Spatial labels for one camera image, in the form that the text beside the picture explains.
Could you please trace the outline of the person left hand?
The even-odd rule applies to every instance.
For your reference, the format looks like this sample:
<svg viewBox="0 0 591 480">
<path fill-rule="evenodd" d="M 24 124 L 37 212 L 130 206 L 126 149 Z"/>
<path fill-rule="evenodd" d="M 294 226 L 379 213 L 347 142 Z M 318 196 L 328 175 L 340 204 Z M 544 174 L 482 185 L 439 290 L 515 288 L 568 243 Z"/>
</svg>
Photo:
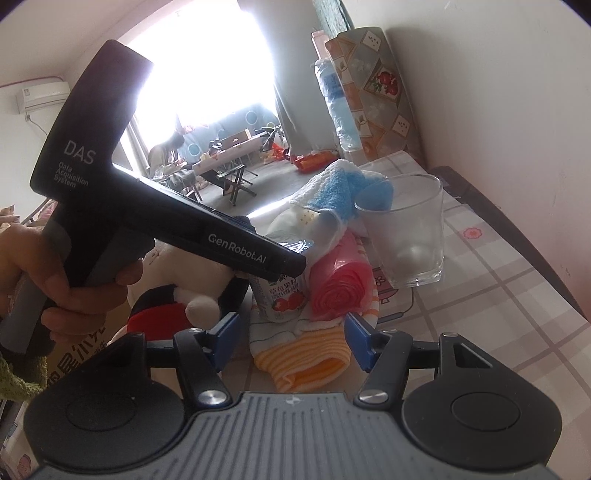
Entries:
<svg viewBox="0 0 591 480">
<path fill-rule="evenodd" d="M 1 233 L 1 316 L 6 317 L 23 275 L 55 305 L 41 322 L 57 343 L 78 343 L 104 326 L 107 313 L 122 305 L 128 287 L 140 280 L 140 260 L 123 268 L 112 283 L 98 287 L 69 286 L 54 246 L 38 230 L 12 225 Z"/>
</svg>

